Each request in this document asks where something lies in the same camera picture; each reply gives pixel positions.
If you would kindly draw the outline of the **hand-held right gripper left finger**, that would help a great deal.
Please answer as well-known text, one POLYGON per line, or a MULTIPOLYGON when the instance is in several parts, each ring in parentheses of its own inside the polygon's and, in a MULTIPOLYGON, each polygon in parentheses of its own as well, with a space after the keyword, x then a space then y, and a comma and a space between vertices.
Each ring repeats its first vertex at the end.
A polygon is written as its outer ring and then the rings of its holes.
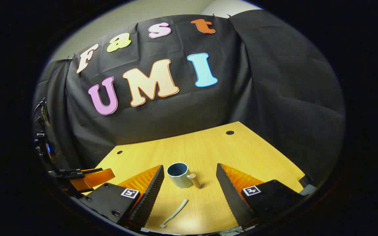
POLYGON ((114 224, 140 230, 145 226, 164 180, 157 165, 120 184, 103 183, 78 201, 114 224))

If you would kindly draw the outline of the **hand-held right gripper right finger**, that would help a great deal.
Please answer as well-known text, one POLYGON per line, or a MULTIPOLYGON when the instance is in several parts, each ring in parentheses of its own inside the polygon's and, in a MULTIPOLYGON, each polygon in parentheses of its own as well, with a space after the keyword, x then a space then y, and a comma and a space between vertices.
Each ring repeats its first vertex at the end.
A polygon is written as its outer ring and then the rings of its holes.
POLYGON ((263 182, 223 163, 217 164, 216 177, 242 228, 274 218, 305 197, 278 180, 263 182))

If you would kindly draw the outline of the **pale toothbrush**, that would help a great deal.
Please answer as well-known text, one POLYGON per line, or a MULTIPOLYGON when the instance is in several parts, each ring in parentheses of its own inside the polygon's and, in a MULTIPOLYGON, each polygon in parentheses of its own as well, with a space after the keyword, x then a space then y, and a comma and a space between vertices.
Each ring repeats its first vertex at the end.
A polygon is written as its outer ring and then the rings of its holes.
POLYGON ((186 204, 188 203, 188 201, 189 201, 188 199, 184 199, 182 201, 182 203, 180 204, 180 206, 177 208, 177 210, 175 210, 174 213, 171 216, 169 216, 161 225, 159 225, 159 227, 160 228, 167 227, 167 225, 166 225, 167 222, 170 221, 170 220, 172 220, 177 214, 179 214, 180 211, 186 206, 186 204))

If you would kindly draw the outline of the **pale cup with wooden handle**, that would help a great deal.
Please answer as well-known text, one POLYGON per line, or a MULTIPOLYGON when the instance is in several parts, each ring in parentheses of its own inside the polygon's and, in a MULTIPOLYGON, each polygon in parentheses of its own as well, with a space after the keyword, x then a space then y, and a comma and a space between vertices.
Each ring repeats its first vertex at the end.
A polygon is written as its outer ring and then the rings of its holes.
POLYGON ((198 175, 192 173, 186 163, 177 162, 169 165, 166 169, 166 174, 179 188, 189 188, 191 186, 201 188, 198 175))

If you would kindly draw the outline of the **wooden desktop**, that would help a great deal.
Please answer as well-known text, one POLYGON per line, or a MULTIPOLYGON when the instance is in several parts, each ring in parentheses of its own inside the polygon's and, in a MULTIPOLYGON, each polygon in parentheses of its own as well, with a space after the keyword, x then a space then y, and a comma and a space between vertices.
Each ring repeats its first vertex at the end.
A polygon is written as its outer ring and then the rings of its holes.
POLYGON ((305 174, 276 148, 240 122, 185 135, 143 143, 119 145, 111 149, 97 168, 112 169, 119 184, 157 165, 167 168, 186 163, 198 175, 202 188, 181 189, 165 175, 145 230, 163 234, 198 235, 237 227, 216 178, 223 163, 261 181, 278 180, 300 192, 299 179, 305 174), (186 206, 167 227, 161 225, 188 199, 186 206))

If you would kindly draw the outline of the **dark grey object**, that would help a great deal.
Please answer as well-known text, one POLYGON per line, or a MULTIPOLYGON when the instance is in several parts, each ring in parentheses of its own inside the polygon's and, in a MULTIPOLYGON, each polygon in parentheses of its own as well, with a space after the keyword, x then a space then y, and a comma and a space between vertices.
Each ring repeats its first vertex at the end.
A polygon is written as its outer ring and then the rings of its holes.
POLYGON ((302 196, 311 195, 317 190, 317 187, 312 184, 311 179, 307 175, 300 178, 299 183, 303 187, 303 190, 299 192, 302 196))

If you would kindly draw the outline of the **black backdrop cloth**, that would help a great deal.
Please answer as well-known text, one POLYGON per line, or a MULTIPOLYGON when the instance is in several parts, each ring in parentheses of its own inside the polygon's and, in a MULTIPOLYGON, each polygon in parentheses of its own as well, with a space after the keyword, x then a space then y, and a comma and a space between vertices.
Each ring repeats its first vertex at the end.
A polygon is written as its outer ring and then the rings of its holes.
POLYGON ((170 15, 117 29, 50 61, 46 100, 58 167, 94 168, 118 145, 241 122, 320 184, 345 132, 330 63, 266 10, 170 15))

